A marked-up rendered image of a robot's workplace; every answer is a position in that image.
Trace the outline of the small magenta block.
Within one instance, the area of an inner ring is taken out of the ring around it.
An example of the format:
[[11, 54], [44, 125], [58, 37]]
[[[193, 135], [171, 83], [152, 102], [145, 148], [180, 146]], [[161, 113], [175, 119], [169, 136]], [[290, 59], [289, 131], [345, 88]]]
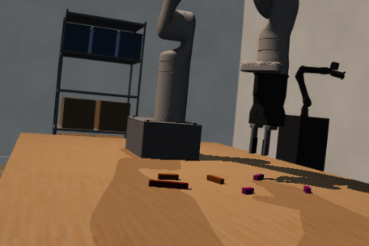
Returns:
[[243, 194], [253, 194], [254, 193], [254, 188], [252, 188], [252, 187], [242, 188], [242, 193]]
[[311, 188], [309, 186], [304, 186], [303, 191], [305, 193], [311, 193]]
[[253, 179], [254, 180], [261, 180], [261, 175], [258, 175], [258, 174], [257, 175], [254, 175], [253, 176]]

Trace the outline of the red rod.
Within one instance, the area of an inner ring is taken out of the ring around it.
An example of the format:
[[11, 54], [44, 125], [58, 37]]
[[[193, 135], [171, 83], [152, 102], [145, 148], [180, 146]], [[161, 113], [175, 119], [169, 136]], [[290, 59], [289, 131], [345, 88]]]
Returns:
[[170, 189], [188, 189], [189, 183], [163, 181], [163, 180], [149, 180], [149, 186]]

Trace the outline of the orange-brown rectangular rod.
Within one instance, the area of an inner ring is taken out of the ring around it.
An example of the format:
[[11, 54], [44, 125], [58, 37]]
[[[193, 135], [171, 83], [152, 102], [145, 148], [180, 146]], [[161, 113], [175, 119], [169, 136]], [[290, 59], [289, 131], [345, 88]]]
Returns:
[[207, 175], [206, 179], [218, 184], [224, 184], [224, 179], [217, 176]]

